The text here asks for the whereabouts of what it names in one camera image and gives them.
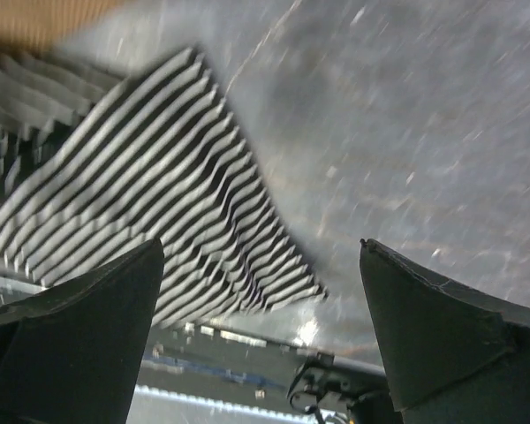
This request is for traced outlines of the canvas tote bag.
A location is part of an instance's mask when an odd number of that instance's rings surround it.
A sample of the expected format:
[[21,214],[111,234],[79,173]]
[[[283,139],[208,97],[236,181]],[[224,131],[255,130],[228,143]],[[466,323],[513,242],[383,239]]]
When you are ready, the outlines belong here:
[[0,50],[41,52],[123,0],[0,0]]

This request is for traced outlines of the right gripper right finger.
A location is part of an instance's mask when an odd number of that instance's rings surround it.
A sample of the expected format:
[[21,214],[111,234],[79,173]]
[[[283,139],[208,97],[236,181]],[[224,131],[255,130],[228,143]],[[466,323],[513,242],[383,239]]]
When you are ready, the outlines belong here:
[[360,274],[407,423],[530,423],[530,308],[362,242]]

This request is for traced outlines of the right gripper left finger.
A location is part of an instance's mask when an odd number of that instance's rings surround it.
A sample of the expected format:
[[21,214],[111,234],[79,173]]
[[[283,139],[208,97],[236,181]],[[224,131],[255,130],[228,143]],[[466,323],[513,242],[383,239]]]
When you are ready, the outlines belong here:
[[0,307],[0,423],[124,423],[163,278],[149,240]]

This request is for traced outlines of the striped shirt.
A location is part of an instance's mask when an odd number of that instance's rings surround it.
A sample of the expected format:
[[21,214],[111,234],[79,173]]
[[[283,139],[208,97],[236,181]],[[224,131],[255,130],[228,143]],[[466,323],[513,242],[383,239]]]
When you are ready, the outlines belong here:
[[327,296],[197,49],[125,79],[0,52],[0,269],[47,289],[150,239],[161,327]]

